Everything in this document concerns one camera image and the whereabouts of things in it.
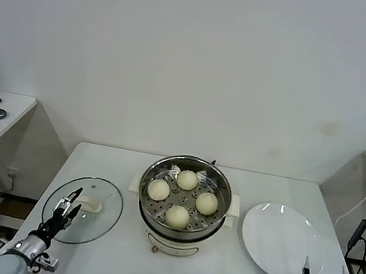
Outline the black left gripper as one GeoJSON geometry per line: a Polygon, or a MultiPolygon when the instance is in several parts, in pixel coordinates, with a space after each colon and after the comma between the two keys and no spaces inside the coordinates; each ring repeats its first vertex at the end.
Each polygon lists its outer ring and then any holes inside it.
{"type": "Polygon", "coordinates": [[[54,238],[60,231],[66,229],[71,225],[73,219],[78,215],[82,205],[77,204],[69,213],[68,210],[72,206],[72,203],[81,195],[83,188],[79,188],[74,192],[71,192],[68,196],[65,196],[59,200],[53,209],[52,217],[44,222],[42,231],[48,236],[48,238],[54,238]]]}

